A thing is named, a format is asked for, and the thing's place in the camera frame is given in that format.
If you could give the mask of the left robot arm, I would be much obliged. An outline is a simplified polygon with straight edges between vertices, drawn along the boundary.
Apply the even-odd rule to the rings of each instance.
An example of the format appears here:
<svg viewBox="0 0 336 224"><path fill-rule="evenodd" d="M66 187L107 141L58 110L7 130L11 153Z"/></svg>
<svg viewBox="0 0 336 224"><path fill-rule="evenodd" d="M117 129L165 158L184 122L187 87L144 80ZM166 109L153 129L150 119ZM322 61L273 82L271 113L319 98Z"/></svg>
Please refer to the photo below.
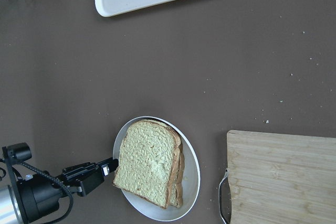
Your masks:
<svg viewBox="0 0 336 224"><path fill-rule="evenodd" d="M53 223L71 213L74 195L87 196L114 172L119 161L112 157L98 163L86 162L66 167L58 176L27 163L32 157L27 143L2 148L1 178L8 176L10 184L1 187L1 223L32 223L59 209L61 198L69 199L66 212Z"/></svg>

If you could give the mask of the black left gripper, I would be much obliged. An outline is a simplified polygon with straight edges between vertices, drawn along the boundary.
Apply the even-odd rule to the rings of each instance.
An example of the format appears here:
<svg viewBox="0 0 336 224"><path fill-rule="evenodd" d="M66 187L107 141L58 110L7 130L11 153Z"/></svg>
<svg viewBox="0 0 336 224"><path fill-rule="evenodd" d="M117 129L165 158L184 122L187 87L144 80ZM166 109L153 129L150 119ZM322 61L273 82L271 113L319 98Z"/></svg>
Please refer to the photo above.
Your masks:
<svg viewBox="0 0 336 224"><path fill-rule="evenodd" d="M10 184L2 187L2 222L32 223L59 209L60 198L67 197L66 212L54 222L65 219L71 212L73 194L84 197L104 181L104 176L119 166L117 158L98 163L86 162L63 169L57 177L27 164L31 151L26 143L4 146L2 163Z"/></svg>

